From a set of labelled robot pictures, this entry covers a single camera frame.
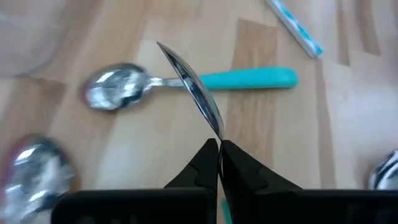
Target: wooden surface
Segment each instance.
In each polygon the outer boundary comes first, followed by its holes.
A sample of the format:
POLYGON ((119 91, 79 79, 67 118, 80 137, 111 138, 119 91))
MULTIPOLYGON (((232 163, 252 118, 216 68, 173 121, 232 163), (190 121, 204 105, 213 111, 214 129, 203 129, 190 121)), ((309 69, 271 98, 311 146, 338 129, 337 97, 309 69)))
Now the wooden surface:
POLYGON ((23 134, 45 133, 72 159, 81 189, 163 187, 215 138, 188 93, 161 89, 104 113, 76 92, 116 62, 176 77, 159 41, 199 74, 294 69, 293 89, 213 92, 226 137, 303 188, 364 188, 372 166, 398 147, 397 0, 284 2, 324 48, 320 60, 262 0, 81 1, 48 67, 0 81, 2 153, 23 134))

